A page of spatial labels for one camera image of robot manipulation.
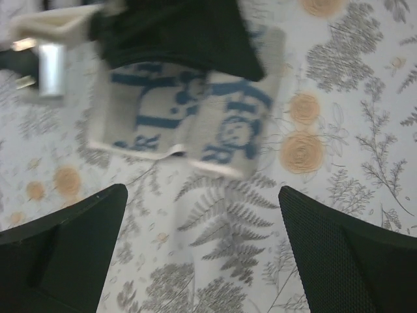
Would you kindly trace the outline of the blue patterned towel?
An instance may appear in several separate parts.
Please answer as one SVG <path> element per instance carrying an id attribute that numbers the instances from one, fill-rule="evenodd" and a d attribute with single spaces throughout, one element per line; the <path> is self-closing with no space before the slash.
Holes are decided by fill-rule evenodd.
<path id="1" fill-rule="evenodd" d="M 254 25 L 250 34 L 266 66 L 259 82 L 171 63 L 115 70 L 100 63 L 89 146 L 151 160 L 180 153 L 200 170 L 250 177 L 280 89 L 286 41 L 277 27 Z"/>

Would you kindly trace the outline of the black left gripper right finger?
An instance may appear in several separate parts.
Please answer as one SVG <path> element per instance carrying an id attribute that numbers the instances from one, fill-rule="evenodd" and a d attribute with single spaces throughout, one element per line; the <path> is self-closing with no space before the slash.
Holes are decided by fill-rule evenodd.
<path id="1" fill-rule="evenodd" d="M 311 312 L 416 311 L 416 238 L 289 186 L 278 198 Z"/>

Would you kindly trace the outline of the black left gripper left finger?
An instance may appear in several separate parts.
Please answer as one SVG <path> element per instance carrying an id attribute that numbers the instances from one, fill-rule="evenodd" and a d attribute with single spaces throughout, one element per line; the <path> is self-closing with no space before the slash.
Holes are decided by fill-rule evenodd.
<path id="1" fill-rule="evenodd" d="M 96 312 L 128 191 L 115 184 L 1 232 L 2 312 Z"/>

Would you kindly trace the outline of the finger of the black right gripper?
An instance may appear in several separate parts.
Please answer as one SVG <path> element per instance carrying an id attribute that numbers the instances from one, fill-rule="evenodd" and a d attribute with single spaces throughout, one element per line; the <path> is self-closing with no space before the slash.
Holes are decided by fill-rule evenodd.
<path id="1" fill-rule="evenodd" d="M 106 1 L 88 39 L 112 69 L 159 61 L 253 82 L 265 75 L 237 1 Z"/>

